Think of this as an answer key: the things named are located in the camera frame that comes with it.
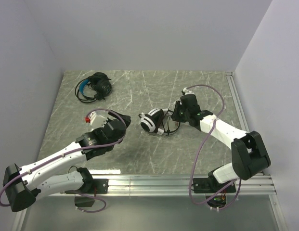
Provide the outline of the black blue headphones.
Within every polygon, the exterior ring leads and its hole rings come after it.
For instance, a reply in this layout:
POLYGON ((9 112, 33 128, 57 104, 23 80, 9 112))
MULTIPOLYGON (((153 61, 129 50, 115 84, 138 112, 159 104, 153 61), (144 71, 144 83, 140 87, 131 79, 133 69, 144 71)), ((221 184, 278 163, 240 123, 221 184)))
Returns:
POLYGON ((102 72, 96 72, 93 75, 81 80, 75 88, 75 96, 83 103, 93 103, 95 101, 104 100, 112 91, 110 78, 102 72), (85 87, 88 86, 96 92, 94 96, 86 96, 85 87))

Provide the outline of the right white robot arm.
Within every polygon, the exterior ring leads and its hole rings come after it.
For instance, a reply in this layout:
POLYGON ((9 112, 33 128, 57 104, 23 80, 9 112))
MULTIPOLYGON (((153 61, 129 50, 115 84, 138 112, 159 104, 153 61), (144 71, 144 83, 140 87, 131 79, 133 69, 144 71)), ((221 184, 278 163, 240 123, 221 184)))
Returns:
POLYGON ((232 180, 248 180, 271 165, 258 132, 237 129, 218 119, 212 112, 201 110, 194 94, 185 94, 175 103, 171 118, 179 123, 189 123, 231 150, 230 163, 209 172, 207 178, 192 179, 191 187, 195 193, 215 193, 232 180))

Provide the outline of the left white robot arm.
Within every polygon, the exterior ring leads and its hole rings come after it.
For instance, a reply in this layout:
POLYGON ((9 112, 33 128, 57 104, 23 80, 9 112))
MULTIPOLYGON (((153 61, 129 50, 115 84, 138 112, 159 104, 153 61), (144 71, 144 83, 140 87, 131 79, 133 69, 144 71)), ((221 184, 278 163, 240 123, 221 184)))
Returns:
POLYGON ((106 112, 107 117, 98 114, 97 109, 88 112, 85 121, 90 123, 91 131, 83 133, 62 150, 29 165, 6 167, 0 206, 19 212, 37 200, 61 191, 87 193, 94 182, 87 168, 80 167, 64 175, 59 172, 110 152, 123 141, 131 117, 110 109, 106 112))

